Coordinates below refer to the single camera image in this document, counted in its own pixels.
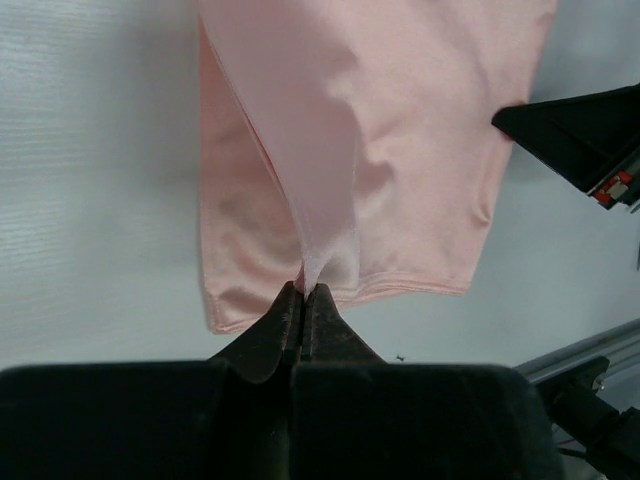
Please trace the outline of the pink satin napkin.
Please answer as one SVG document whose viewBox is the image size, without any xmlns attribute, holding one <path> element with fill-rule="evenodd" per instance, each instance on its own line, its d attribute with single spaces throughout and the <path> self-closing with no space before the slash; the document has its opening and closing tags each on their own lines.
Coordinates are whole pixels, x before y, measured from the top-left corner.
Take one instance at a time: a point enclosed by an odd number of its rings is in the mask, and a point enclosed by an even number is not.
<svg viewBox="0 0 640 480">
<path fill-rule="evenodd" d="M 553 1 L 202 1 L 202 273 L 239 332 L 286 282 L 354 305 L 459 295 Z"/>
</svg>

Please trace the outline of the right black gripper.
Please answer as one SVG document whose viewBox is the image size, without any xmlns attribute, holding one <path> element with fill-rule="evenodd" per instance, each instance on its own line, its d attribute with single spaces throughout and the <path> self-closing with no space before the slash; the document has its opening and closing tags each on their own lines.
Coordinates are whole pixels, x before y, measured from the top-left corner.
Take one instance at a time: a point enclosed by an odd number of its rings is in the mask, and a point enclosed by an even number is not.
<svg viewBox="0 0 640 480">
<path fill-rule="evenodd" d="M 599 205 L 639 211 L 639 86 L 505 107 L 491 123 Z"/>
</svg>

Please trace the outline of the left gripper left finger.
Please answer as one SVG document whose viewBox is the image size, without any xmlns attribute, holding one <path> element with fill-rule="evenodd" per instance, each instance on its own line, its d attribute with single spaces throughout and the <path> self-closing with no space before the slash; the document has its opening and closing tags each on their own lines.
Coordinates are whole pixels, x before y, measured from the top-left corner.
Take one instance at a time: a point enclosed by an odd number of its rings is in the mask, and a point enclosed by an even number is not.
<svg viewBox="0 0 640 480">
<path fill-rule="evenodd" d="M 31 365 L 1 374 L 5 479 L 285 479 L 285 357 L 302 295 L 195 361 Z"/>
</svg>

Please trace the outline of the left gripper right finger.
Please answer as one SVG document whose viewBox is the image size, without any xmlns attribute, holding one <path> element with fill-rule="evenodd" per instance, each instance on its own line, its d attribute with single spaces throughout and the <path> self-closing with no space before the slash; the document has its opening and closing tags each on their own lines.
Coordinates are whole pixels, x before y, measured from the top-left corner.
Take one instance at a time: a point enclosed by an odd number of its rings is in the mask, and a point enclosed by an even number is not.
<svg viewBox="0 0 640 480">
<path fill-rule="evenodd" d="M 333 362 L 322 334 L 342 320 L 329 289 L 309 296 L 311 347 L 291 375 L 293 479 L 556 479 L 542 401 L 496 365 Z"/>
</svg>

